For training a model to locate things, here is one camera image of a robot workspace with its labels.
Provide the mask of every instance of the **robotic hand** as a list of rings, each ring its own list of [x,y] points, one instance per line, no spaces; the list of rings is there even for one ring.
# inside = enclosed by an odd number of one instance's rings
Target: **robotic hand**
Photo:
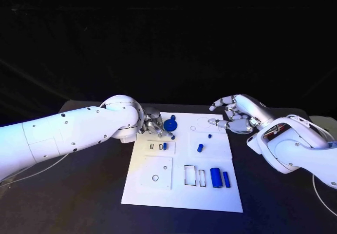
[[[38,162],[82,150],[110,137],[128,143],[136,141],[137,132],[173,136],[163,129],[159,110],[144,110],[131,97],[117,95],[104,104],[105,108],[91,106],[0,128],[0,181]]]
[[[225,104],[231,121],[209,119],[209,123],[239,134],[249,134],[257,127],[259,132],[247,143],[271,166],[284,174],[303,167],[337,189],[337,142],[329,132],[295,115],[275,118],[267,106],[248,95],[223,97],[209,110]]]

